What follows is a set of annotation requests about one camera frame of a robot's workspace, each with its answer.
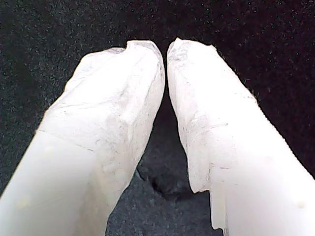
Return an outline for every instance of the black fabric surface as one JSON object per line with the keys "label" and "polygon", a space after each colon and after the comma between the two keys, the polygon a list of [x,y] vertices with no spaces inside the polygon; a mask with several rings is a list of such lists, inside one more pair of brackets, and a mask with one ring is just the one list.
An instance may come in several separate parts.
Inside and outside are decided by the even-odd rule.
{"label": "black fabric surface", "polygon": [[[82,56],[150,39],[165,57],[176,37],[215,45],[315,176],[313,0],[1,0],[0,193]],[[133,178],[106,235],[222,235],[186,167],[166,91],[138,167],[144,180]]]}

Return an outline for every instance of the scuffed white surface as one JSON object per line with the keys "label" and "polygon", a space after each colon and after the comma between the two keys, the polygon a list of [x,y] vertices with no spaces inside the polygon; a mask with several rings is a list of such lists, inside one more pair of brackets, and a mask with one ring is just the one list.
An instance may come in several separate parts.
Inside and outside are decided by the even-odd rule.
{"label": "scuffed white surface", "polygon": [[171,102],[194,192],[230,236],[314,236],[315,181],[213,46],[176,39]]}
{"label": "scuffed white surface", "polygon": [[0,236],[102,236],[165,86],[151,41],[82,58],[0,198]]}

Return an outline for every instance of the white plastic piece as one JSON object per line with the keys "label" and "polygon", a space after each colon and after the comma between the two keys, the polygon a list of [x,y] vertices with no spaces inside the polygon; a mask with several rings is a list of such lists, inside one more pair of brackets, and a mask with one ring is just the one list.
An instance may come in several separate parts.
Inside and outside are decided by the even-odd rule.
{"label": "white plastic piece", "polygon": [[151,41],[83,57],[0,198],[0,236],[103,236],[164,86]]}
{"label": "white plastic piece", "polygon": [[194,192],[227,236],[315,236],[315,181],[215,47],[176,39],[167,73]]}

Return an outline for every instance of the white molded plastic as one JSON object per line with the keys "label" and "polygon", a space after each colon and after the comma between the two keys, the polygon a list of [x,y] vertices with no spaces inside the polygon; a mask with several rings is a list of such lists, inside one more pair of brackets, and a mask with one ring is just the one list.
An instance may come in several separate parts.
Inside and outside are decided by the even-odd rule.
{"label": "white molded plastic", "polygon": [[82,58],[0,198],[0,236],[102,236],[165,86],[151,41]]}
{"label": "white molded plastic", "polygon": [[176,39],[167,73],[194,192],[229,236],[315,236],[315,181],[215,47]]}

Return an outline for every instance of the dark carpet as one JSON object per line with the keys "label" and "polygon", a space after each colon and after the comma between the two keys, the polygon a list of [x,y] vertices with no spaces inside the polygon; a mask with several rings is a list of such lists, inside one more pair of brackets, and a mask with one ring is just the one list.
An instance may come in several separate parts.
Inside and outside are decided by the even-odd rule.
{"label": "dark carpet", "polygon": [[[82,56],[150,39],[165,57],[176,37],[215,45],[315,176],[313,0],[1,0],[0,193]],[[106,235],[222,235],[186,167],[166,91]]]}

